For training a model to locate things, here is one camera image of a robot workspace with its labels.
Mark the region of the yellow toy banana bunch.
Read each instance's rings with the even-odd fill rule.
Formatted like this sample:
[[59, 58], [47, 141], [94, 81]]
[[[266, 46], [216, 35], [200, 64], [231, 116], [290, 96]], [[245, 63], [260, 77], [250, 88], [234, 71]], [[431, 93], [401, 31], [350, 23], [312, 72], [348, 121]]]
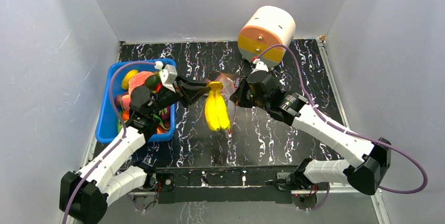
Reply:
[[221, 94], [224, 85], [219, 81], [211, 81], [207, 84], [207, 87], [210, 88], [204, 106], [207, 125], [214, 132], [229, 131], [231, 122], [224, 97]]

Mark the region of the clear zip top bag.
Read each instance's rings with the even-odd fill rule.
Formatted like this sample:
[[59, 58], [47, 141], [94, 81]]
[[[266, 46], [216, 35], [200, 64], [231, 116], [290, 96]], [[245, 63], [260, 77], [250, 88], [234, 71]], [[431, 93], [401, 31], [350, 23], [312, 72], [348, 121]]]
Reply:
[[227, 130], [228, 132], [228, 136], [231, 137], [232, 136], [232, 128], [235, 122], [235, 118], [236, 118], [236, 105], [230, 101], [230, 96], [235, 92], [236, 88], [234, 83], [232, 82], [231, 79], [229, 79], [227, 74], [223, 74], [221, 73], [217, 78], [216, 81], [220, 81], [224, 87], [221, 90], [221, 95], [224, 98], [224, 101], [226, 103], [226, 108], [227, 108], [227, 112], [228, 112], [228, 116], [230, 119], [230, 129]]

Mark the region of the dark green toy avocado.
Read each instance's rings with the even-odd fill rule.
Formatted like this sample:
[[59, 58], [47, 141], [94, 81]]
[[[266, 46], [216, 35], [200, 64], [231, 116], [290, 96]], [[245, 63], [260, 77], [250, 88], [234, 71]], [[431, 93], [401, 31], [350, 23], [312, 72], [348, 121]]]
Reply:
[[146, 78], [144, 85], [151, 91], [157, 92], [162, 83], [159, 75], [153, 74]]

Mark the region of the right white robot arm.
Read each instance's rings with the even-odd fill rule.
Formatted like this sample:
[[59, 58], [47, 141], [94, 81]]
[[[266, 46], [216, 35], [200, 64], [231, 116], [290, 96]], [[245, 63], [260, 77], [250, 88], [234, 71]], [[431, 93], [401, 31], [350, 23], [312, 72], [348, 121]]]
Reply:
[[390, 167], [390, 142], [363, 140], [336, 121], [321, 119], [308, 99], [282, 91], [266, 71], [242, 79], [230, 100], [241, 108], [261, 108], [273, 119], [310, 134], [342, 156], [336, 161], [305, 159], [294, 172], [296, 184], [302, 189], [318, 183], [341, 183], [374, 195]]

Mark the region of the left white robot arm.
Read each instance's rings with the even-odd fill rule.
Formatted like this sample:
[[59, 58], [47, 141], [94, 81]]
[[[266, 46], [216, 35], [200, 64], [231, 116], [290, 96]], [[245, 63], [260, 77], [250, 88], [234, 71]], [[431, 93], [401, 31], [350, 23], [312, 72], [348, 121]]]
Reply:
[[147, 165], [132, 166], [120, 174], [116, 172], [157, 132], [160, 110], [178, 102], [183, 106], [192, 105], [209, 91], [221, 88], [220, 82], [187, 81], [181, 77], [163, 80], [157, 92], [145, 85], [134, 88], [130, 93], [130, 118], [123, 123], [117, 137], [88, 165], [62, 177], [61, 222], [67, 223], [72, 217], [82, 223], [98, 223], [109, 205], [133, 189], [153, 189], [157, 177]]

